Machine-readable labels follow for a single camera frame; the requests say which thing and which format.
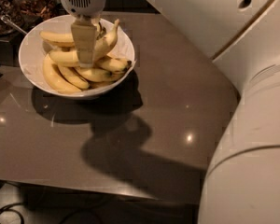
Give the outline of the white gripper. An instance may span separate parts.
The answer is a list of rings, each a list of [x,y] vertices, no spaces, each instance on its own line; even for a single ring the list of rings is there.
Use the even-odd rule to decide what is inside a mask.
[[[77,50],[79,65],[93,67],[97,28],[93,23],[100,20],[106,0],[61,0],[63,8],[76,20],[71,24],[71,33]]]

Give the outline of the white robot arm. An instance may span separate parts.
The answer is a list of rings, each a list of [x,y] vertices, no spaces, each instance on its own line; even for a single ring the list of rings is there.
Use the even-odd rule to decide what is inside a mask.
[[[147,0],[232,83],[239,104],[198,224],[280,224],[280,0]]]

